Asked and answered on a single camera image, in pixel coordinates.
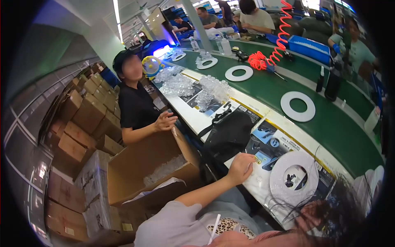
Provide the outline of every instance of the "plastic bottle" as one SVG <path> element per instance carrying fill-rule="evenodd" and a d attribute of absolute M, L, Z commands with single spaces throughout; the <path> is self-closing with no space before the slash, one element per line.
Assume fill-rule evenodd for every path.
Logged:
<path fill-rule="evenodd" d="M 222 41 L 222 37 L 219 34 L 216 34 L 215 35 L 215 42 L 217 43 L 218 50 L 220 51 L 220 53 L 222 55 L 225 55 L 224 49 L 222 48 L 222 42 L 221 41 Z"/>
<path fill-rule="evenodd" d="M 223 38 L 221 40 L 221 45 L 222 49 L 224 50 L 224 53 L 226 56 L 231 56 L 232 55 L 232 48 L 230 47 L 230 43 L 227 39 Z"/>
<path fill-rule="evenodd" d="M 189 40 L 191 41 L 193 51 L 198 51 L 200 48 L 196 40 L 193 37 L 189 37 Z"/>
<path fill-rule="evenodd" d="M 363 126 L 365 128 L 365 131 L 367 133 L 372 132 L 373 129 L 376 127 L 376 124 L 379 119 L 380 119 L 380 108 L 376 106 L 370 113 L 368 119 L 366 119 L 366 122 Z"/>
<path fill-rule="evenodd" d="M 324 84 L 324 66 L 321 66 L 321 74 L 317 81 L 316 92 L 322 91 L 323 84 Z"/>

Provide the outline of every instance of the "small fan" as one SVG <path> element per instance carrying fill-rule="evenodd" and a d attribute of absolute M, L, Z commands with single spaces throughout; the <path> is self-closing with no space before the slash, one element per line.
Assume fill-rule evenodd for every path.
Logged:
<path fill-rule="evenodd" d="M 145 77 L 152 80 L 155 75 L 165 67 L 165 65 L 159 60 L 159 58 L 154 56 L 146 56 L 143 61 L 143 72 Z"/>

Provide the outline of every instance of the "person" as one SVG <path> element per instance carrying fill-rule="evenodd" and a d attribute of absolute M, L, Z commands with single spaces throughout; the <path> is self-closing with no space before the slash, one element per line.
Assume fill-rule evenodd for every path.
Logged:
<path fill-rule="evenodd" d="M 325 201 L 303 201 L 296 207 L 281 204 L 284 209 L 290 209 L 289 215 L 297 216 L 294 226 L 287 231 L 260 231 L 248 213 L 236 205 L 241 201 L 239 198 L 235 198 L 234 203 L 214 200 L 242 184 L 252 173 L 253 162 L 253 155 L 239 153 L 225 177 L 168 202 L 139 226 L 135 247 L 329 247 L 346 246 L 347 241 L 353 240 L 350 235 L 359 230 L 365 214 L 357 196 L 341 176 Z M 220 220 L 210 243 L 218 214 Z M 320 236 L 315 236 L 313 228 L 318 226 Z"/>
<path fill-rule="evenodd" d="M 245 28 L 251 34 L 271 34 L 275 29 L 271 16 L 256 7 L 254 0 L 240 0 L 240 10 L 234 12 L 233 19 L 239 25 L 239 30 Z"/>
<path fill-rule="evenodd" d="M 378 69 L 378 59 L 373 55 L 369 48 L 359 40 L 359 28 L 357 21 L 351 17 L 345 17 L 345 24 L 351 35 L 351 48 L 349 50 L 349 62 L 351 62 L 352 71 L 358 74 L 359 67 L 364 61 L 372 64 L 376 69 Z M 328 44 L 337 53 L 337 56 L 342 57 L 346 53 L 346 47 L 343 41 L 343 37 L 339 34 L 333 34 L 328 39 Z"/>
<path fill-rule="evenodd" d="M 204 29 L 210 28 L 222 28 L 222 24 L 218 17 L 213 14 L 209 14 L 205 7 L 197 8 L 197 15 L 200 17 L 201 23 L 203 24 Z"/>
<path fill-rule="evenodd" d="M 191 25 L 189 25 L 188 22 L 184 21 L 179 16 L 176 16 L 174 18 L 174 21 L 178 24 L 178 29 L 174 29 L 174 32 L 184 32 L 192 29 Z"/>
<path fill-rule="evenodd" d="M 225 25 L 229 26 L 233 23 L 232 21 L 232 10 L 230 9 L 230 6 L 227 2 L 222 1 L 222 0 L 214 0 L 218 3 L 219 7 L 222 10 L 222 16 Z"/>
<path fill-rule="evenodd" d="M 121 79 L 118 101 L 125 144 L 138 142 L 155 132 L 174 127 L 177 117 L 168 111 L 161 113 L 139 82 L 143 77 L 143 65 L 132 50 L 119 52 L 114 58 L 113 69 Z"/>

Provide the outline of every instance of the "hand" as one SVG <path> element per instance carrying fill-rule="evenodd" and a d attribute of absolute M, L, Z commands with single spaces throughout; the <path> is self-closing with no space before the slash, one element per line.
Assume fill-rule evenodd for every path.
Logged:
<path fill-rule="evenodd" d="M 338 44 L 334 44 L 332 47 L 337 54 L 341 53 L 340 46 Z"/>
<path fill-rule="evenodd" d="M 226 177 L 234 186 L 242 184 L 251 175 L 253 162 L 256 162 L 254 155 L 239 153 L 230 165 Z"/>
<path fill-rule="evenodd" d="M 249 23 L 243 23 L 241 24 L 241 27 L 245 29 L 252 29 L 252 25 L 250 25 Z"/>
<path fill-rule="evenodd" d="M 174 123 L 178 119 L 177 116 L 170 117 L 171 115 L 173 115 L 173 112 L 162 112 L 154 123 L 155 131 L 171 130 L 171 128 L 174 127 Z"/>

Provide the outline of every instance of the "blue glove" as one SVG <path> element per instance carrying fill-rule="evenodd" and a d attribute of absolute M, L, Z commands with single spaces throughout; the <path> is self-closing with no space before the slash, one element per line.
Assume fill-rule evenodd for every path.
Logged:
<path fill-rule="evenodd" d="M 340 46 L 338 44 L 334 44 L 332 47 L 337 54 L 340 54 Z"/>

